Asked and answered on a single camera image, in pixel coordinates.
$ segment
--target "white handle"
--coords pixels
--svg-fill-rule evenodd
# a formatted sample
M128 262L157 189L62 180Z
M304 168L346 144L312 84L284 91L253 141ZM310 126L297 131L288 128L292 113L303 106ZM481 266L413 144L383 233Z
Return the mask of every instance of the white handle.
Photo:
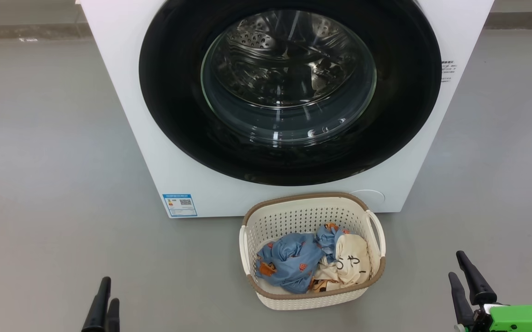
M241 265L246 275L249 274L248 255L245 252L245 225L239 230L239 254L241 255Z
M373 220L373 223L375 224L375 228L377 229L377 234L378 234L378 248L380 249L380 256L384 257L386 253L386 247L384 243L383 227L380 225L380 221L378 220L378 218L376 217L374 213L372 213L370 210L367 210L366 212L371 217L371 219Z

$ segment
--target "floor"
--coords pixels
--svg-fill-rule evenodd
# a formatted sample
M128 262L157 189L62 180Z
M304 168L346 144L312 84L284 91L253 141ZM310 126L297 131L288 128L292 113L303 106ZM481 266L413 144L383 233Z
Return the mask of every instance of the floor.
M0 44L0 331L80 330L112 277L130 331L447 331L464 250L532 304L532 31L485 31L356 301L264 307L240 218L168 220L93 42Z

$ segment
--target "front-loading washing machine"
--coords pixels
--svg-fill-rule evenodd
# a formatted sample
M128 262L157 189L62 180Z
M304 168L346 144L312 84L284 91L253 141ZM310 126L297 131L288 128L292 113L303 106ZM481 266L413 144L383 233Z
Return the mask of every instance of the front-loading washing machine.
M82 0L170 217L399 212L493 0Z

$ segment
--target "white plastic basket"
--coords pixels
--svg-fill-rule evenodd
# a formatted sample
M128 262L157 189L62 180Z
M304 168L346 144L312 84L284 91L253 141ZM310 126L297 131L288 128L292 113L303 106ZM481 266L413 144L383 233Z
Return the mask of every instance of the white plastic basket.
M255 276L256 253L264 244L289 233L314 233L327 222L362 236L369 244L373 269L367 282L328 292L290 294ZM378 218L361 200L346 193L305 194L257 204L243 218L239 252L250 285L260 301L274 310L311 309L355 300L380 278L385 265L384 233Z

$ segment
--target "washing machine door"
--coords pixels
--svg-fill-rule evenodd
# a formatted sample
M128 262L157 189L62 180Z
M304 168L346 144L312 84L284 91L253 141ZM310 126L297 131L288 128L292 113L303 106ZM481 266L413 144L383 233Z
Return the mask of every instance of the washing machine door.
M386 160L428 119L441 81L437 40L411 0L169 0L139 69L174 144L271 185Z

